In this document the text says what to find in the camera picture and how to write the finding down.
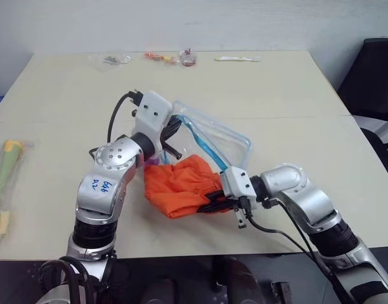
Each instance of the wall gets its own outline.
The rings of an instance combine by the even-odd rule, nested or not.
[[[32,53],[308,49],[337,87],[388,0],[0,0],[0,95]]]

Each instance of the black chair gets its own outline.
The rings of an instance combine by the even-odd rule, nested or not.
[[[366,39],[339,87],[338,95],[352,115],[388,121],[388,39]],[[362,129],[388,172],[388,143]]]

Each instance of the beige table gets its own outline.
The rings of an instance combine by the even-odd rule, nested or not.
[[[213,61],[239,54],[261,62]],[[113,106],[134,88],[183,100],[245,134],[254,143],[250,174],[283,162],[302,165],[368,246],[388,246],[388,175],[307,52],[202,53],[192,68],[138,54],[104,73],[87,55],[72,54],[33,57],[0,104],[0,146],[8,138],[34,143],[18,176],[0,258],[65,253],[77,187],[93,164],[87,151],[105,142]],[[114,136],[130,133],[133,108],[123,105]],[[280,209],[256,217],[301,241]],[[281,236],[238,230],[232,213],[166,218],[144,198],[141,172],[129,187],[116,249],[121,258],[297,251]]]
[[[260,56],[261,62],[218,62],[216,56]],[[307,51],[199,53],[185,68],[135,54],[99,72],[87,54],[34,56],[0,105],[0,122],[106,119],[127,91],[156,91],[217,118],[348,115]],[[119,115],[132,119],[121,109]]]
[[[249,174],[283,162],[302,164],[368,246],[388,246],[388,175],[352,117],[223,122],[254,140]],[[118,122],[114,134],[130,131],[132,125]],[[105,120],[0,123],[0,144],[6,138],[34,142],[13,193],[13,221],[0,244],[0,258],[51,259],[65,254],[77,187],[93,164],[87,151],[104,139],[106,126]],[[283,229],[301,242],[279,207],[255,215],[266,227]],[[252,227],[238,229],[231,212],[168,219],[145,199],[141,172],[124,203],[116,249],[121,258],[297,251],[281,236]]]

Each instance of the orange fabric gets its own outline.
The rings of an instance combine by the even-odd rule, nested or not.
[[[222,189],[219,174],[198,155],[176,165],[145,168],[145,195],[164,215],[175,219],[197,212],[209,203],[206,194]]]

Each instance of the dark floor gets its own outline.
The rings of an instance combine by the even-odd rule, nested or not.
[[[388,271],[388,247],[372,251]],[[339,303],[326,278],[303,254],[236,257],[260,283],[289,282],[294,304]],[[0,304],[34,304],[42,296],[37,282],[40,264],[0,262]],[[114,304],[139,304],[149,284],[168,277],[178,284],[179,303],[227,304],[224,289],[220,293],[210,289],[210,266],[210,256],[121,259],[114,270],[110,294]]]

